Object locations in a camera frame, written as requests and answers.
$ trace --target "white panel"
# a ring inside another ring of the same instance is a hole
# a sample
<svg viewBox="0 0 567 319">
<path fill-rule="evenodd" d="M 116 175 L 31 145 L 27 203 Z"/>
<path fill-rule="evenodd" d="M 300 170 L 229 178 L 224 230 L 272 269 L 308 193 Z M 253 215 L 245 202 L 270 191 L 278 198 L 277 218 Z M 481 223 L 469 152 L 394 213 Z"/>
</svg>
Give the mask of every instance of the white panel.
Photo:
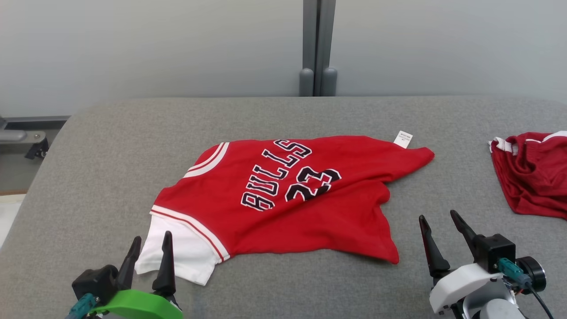
<svg viewBox="0 0 567 319">
<path fill-rule="evenodd" d="M 0 115 L 106 100 L 297 96 L 301 0 L 2 0 Z"/>
<path fill-rule="evenodd" d="M 337 95 L 507 94 L 567 102 L 563 0 L 337 0 Z"/>
</svg>

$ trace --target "basketball jersey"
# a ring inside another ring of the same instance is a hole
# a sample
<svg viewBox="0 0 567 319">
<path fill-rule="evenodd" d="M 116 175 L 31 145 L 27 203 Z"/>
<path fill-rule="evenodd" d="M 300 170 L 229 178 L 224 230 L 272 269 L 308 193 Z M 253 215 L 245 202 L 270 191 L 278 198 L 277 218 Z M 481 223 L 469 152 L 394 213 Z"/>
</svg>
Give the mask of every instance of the basketball jersey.
<svg viewBox="0 0 567 319">
<path fill-rule="evenodd" d="M 333 249 L 398 263 L 384 183 L 433 157 L 366 136 L 221 143 L 160 192 L 136 270 L 159 268 L 166 230 L 176 275 L 203 285 L 239 254 Z"/>
<path fill-rule="evenodd" d="M 514 212 L 567 220 L 567 131 L 496 137 L 489 144 Z"/>
</svg>

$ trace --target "gray table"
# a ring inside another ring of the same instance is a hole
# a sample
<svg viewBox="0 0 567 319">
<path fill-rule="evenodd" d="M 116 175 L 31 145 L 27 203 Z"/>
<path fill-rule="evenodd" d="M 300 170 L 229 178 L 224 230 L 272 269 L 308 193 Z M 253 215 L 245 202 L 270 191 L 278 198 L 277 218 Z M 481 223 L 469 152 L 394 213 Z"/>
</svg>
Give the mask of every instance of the gray table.
<svg viewBox="0 0 567 319">
<path fill-rule="evenodd" d="M 432 163 L 388 185 L 382 209 L 399 265 L 321 250 L 241 255 L 217 265 L 206 287 L 179 280 L 186 318 L 427 318 L 431 278 L 417 217 L 425 214 L 452 266 L 471 263 L 449 210 L 479 233 L 501 233 L 545 267 L 541 294 L 556 318 L 567 313 L 567 223 L 514 214 L 500 189 L 488 140 L 565 129 L 567 107 L 525 98 L 143 99 L 92 107 L 54 141 L 0 251 L 0 318 L 63 318 L 71 282 L 87 268 L 120 265 L 146 235 L 158 192 L 208 147 L 245 138 L 414 134 Z M 135 276 L 149 291 L 155 274 Z M 545 314 L 521 296 L 530 318 Z"/>
</svg>

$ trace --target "dark red garment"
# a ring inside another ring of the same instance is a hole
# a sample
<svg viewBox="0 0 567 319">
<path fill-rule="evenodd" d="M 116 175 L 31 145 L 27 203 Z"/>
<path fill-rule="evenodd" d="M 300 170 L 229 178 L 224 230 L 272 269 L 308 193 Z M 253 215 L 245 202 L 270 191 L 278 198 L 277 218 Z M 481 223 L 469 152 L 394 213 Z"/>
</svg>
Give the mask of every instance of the dark red garment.
<svg viewBox="0 0 567 319">
<path fill-rule="evenodd" d="M 384 183 L 425 166 L 427 148 L 366 136 L 245 140 L 207 150 L 152 214 L 186 223 L 217 255 L 334 249 L 399 262 Z"/>
<path fill-rule="evenodd" d="M 567 220 L 567 131 L 497 137 L 490 152 L 514 212 Z"/>
</svg>

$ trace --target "white tag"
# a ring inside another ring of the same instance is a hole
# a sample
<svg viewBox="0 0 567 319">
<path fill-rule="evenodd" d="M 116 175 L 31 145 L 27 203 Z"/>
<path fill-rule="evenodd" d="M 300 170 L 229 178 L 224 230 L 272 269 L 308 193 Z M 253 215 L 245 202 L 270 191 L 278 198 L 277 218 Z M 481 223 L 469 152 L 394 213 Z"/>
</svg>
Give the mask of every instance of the white tag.
<svg viewBox="0 0 567 319">
<path fill-rule="evenodd" d="M 412 137 L 413 135 L 411 135 L 410 133 L 400 131 L 393 142 L 394 144 L 398 144 L 403 148 L 408 148 L 409 142 L 412 140 Z"/>
</svg>

